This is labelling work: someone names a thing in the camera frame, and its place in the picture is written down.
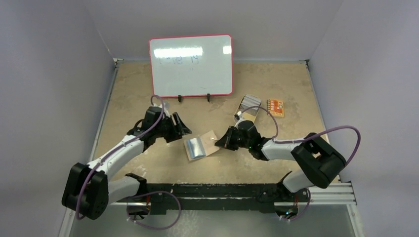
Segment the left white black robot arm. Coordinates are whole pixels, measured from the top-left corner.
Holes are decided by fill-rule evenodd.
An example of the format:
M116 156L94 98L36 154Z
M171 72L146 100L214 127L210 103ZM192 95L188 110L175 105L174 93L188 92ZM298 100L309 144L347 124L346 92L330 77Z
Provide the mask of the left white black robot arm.
M145 178L133 173L117 181L112 178L157 139L170 143L191 132L178 113L170 114L161 106L150 106L144 118L137 121L115 147L87 164L78 162L72 166L62 205L73 210L78 220L95 220L114 202L128 197L135 202L145 200L148 192Z

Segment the credit card stack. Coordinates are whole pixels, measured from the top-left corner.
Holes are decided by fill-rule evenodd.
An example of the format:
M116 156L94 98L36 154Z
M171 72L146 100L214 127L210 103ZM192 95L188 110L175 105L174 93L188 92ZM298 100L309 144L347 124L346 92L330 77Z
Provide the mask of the credit card stack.
M252 116L256 116L259 110L259 107L261 105L261 99L250 95L250 94L246 94L243 98L242 101L240 102L239 105L239 110L240 111L244 111L245 109L249 108L249 107L253 107L255 106L255 108L250 108L248 110L245 111L245 113L248 113Z

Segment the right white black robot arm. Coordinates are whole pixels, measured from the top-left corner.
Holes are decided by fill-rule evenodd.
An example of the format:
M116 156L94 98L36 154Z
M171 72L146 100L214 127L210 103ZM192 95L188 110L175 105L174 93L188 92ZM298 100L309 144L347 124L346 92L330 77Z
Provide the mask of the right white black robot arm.
M346 159L317 133L309 133L298 141L275 141L261 136L250 120L230 126L215 146L231 151L244 148L262 161L295 161L299 170L289 172L277 184L277 194L284 201L302 189L327 188L347 165Z

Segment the beige card holder wallet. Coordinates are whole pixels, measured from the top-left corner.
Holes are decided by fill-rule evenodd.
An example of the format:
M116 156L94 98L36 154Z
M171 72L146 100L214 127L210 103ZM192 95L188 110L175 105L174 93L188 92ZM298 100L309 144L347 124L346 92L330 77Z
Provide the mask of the beige card holder wallet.
M195 138L184 141L184 147L189 161L195 161L210 156L220 148L215 145L218 141L213 130Z

